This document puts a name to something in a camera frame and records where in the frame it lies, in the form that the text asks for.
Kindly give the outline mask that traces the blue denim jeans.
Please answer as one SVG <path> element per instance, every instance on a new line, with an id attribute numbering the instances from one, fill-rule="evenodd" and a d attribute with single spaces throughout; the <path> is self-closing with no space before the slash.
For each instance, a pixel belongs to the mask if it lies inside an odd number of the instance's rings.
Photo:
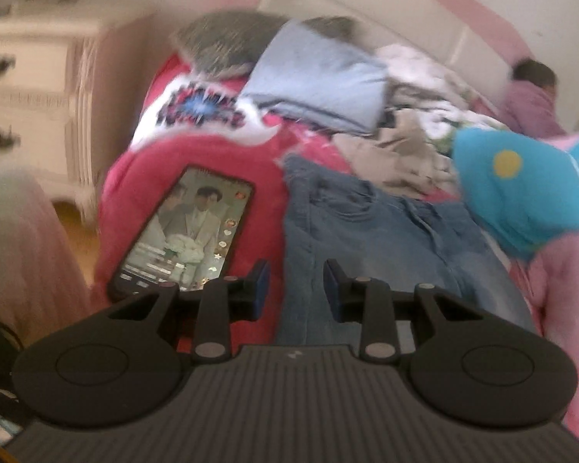
<path id="1" fill-rule="evenodd" d="M 350 277 L 376 278 L 395 291 L 434 284 L 535 330 L 526 301 L 462 203 L 391 196 L 299 156 L 286 158 L 283 171 L 290 198 L 276 344 L 359 345 L 360 326 L 336 322 L 326 299 L 328 259 Z"/>

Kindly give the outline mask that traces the pink floral duvet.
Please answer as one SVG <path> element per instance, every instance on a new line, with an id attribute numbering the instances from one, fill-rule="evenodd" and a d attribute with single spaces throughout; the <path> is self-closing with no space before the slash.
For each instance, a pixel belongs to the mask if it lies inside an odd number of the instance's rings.
<path id="1" fill-rule="evenodd" d="M 579 372 L 579 231 L 553 239 L 525 262 L 525 287 L 543 335 L 571 356 Z M 579 386 L 565 422 L 579 436 Z"/>

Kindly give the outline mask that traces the black smartphone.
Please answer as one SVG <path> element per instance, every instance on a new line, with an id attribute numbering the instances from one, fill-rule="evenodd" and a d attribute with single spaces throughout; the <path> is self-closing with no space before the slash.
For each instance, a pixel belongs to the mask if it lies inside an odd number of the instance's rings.
<path id="1" fill-rule="evenodd" d="M 174 283 L 199 291 L 225 271 L 255 186 L 201 166 L 187 166 L 132 242 L 108 284 L 118 302 Z"/>

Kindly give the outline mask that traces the beige garment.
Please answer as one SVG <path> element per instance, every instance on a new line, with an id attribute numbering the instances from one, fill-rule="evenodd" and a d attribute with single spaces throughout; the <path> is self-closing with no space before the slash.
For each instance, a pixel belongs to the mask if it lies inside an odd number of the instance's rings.
<path id="1" fill-rule="evenodd" d="M 459 196 L 452 160 L 427 139 L 412 110 L 395 115 L 393 128 L 370 138 L 338 133 L 332 144 L 353 174 L 390 194 L 421 199 L 437 191 Z"/>

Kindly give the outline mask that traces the red floral bed blanket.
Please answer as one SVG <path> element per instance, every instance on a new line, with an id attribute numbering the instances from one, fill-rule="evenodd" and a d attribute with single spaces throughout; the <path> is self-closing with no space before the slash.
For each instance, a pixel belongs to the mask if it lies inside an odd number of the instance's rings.
<path id="1" fill-rule="evenodd" d="M 254 198 L 240 226 L 227 271 L 247 274 L 254 261 L 271 266 L 269 296 L 262 317 L 232 325 L 235 347 L 273 342 L 283 300 L 283 218 L 288 191 L 283 181 L 282 158 L 297 153 L 334 171 L 347 174 L 349 165 L 327 137 L 306 125 L 266 116 L 278 130 L 263 144 L 246 146 L 220 135 L 181 131 L 142 149 L 128 149 L 106 174 L 99 199 L 100 253 L 91 285 L 91 307 L 110 306 L 107 289 L 113 272 L 157 207 L 165 191 L 188 165 L 197 165 L 253 183 Z"/>

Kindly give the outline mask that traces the person in purple top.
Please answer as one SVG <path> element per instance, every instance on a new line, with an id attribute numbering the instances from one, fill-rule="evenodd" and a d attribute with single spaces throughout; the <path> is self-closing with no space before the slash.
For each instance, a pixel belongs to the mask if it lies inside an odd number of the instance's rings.
<path id="1" fill-rule="evenodd" d="M 557 74 L 536 60 L 520 60 L 511 69 L 510 83 L 500 108 L 502 122 L 510 131 L 533 138 L 563 137 L 567 132 L 557 121 Z"/>

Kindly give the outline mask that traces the white grey patterned blanket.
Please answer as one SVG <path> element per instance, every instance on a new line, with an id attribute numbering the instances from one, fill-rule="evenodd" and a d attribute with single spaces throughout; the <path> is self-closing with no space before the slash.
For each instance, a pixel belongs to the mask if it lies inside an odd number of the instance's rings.
<path id="1" fill-rule="evenodd" d="M 505 131 L 494 116 L 478 111 L 481 96 L 454 71 L 403 44 L 375 50 L 388 70 L 386 108 L 409 109 L 438 153 L 448 156 L 457 132 L 465 128 Z"/>

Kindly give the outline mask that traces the white bedside dresser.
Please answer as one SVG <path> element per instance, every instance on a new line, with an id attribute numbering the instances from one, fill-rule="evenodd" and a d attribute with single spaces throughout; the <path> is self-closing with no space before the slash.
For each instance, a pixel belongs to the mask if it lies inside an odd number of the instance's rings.
<path id="1" fill-rule="evenodd" d="M 28 0 L 0 16 L 0 171 L 97 218 L 141 106 L 153 12 L 128 0 Z"/>

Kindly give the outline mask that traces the dark floral pillow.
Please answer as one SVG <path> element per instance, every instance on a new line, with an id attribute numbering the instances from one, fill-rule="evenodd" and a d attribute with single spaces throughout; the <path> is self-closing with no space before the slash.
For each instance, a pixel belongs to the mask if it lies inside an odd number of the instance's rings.
<path id="1" fill-rule="evenodd" d="M 246 8 L 207 13 L 176 30 L 171 44 L 205 81 L 249 74 L 289 17 Z"/>

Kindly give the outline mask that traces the light blue sweatshirt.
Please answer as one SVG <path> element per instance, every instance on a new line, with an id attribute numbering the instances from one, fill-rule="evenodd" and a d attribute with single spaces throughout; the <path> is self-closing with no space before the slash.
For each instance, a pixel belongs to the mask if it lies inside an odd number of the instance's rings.
<path id="1" fill-rule="evenodd" d="M 289 21 L 263 51 L 240 95 L 284 117 L 368 136 L 378 127 L 386 93 L 381 61 Z"/>

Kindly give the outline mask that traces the pink cream headboard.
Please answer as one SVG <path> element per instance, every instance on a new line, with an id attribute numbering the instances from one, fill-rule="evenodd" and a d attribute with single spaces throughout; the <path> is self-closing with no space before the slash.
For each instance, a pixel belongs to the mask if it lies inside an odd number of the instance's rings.
<path id="1" fill-rule="evenodd" d="M 477 0 L 260 0 L 260 10 L 307 19 L 347 15 L 368 49 L 411 45 L 456 72 L 491 110 L 515 60 L 530 50 L 516 28 Z"/>

